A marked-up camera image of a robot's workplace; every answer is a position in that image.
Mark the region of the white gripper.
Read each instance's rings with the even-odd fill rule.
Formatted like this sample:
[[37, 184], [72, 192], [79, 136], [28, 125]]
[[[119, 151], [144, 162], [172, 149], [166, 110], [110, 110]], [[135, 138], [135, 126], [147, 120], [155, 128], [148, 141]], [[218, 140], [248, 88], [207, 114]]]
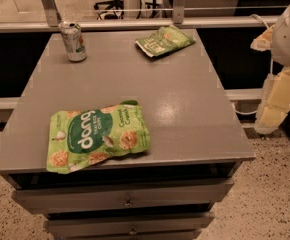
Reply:
[[[250, 48], [261, 52], [271, 49], [275, 62], [290, 66], [290, 5], [275, 26], [268, 27], [255, 38]], [[281, 125], [289, 112], [290, 67], [284, 67], [277, 75], [269, 74], [264, 82], [254, 129], [259, 134], [270, 134]]]

